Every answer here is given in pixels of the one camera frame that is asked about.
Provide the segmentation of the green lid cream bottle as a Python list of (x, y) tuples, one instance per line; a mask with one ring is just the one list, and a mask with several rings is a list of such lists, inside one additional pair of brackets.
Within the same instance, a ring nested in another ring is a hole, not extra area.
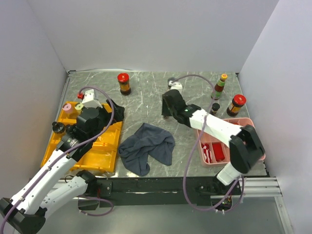
[(83, 105), (82, 103), (79, 102), (79, 103), (76, 103), (76, 104), (75, 104), (75, 112), (76, 112), (78, 115), (81, 114), (83, 108), (84, 108), (84, 105)]

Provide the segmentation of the round black cap dark bottle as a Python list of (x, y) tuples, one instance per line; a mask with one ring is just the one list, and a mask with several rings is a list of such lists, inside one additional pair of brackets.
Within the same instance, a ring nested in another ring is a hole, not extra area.
[(57, 135), (62, 135), (66, 131), (66, 126), (62, 122), (54, 121), (52, 123), (52, 131)]

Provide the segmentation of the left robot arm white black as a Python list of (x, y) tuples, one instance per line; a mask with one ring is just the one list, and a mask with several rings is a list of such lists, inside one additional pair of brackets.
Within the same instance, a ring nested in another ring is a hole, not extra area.
[(87, 154), (96, 139), (109, 126), (122, 122), (124, 107), (108, 100), (112, 112), (104, 105), (82, 108), (73, 125), (66, 127), (46, 164), (12, 198), (0, 200), (0, 213), (21, 234), (36, 234), (46, 219), (76, 196), (94, 195), (98, 189), (97, 178), (89, 171), (78, 172), (68, 183), (54, 190), (58, 180)]

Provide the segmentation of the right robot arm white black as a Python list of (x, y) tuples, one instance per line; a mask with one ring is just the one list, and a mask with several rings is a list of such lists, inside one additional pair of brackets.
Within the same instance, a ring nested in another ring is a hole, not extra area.
[(213, 183), (218, 194), (225, 194), (231, 183), (248, 173), (265, 154), (253, 126), (235, 125), (209, 114), (199, 106), (187, 105), (178, 90), (167, 91), (162, 99), (170, 116), (180, 124), (209, 134), (230, 149), (230, 162), (217, 174), (217, 180)]

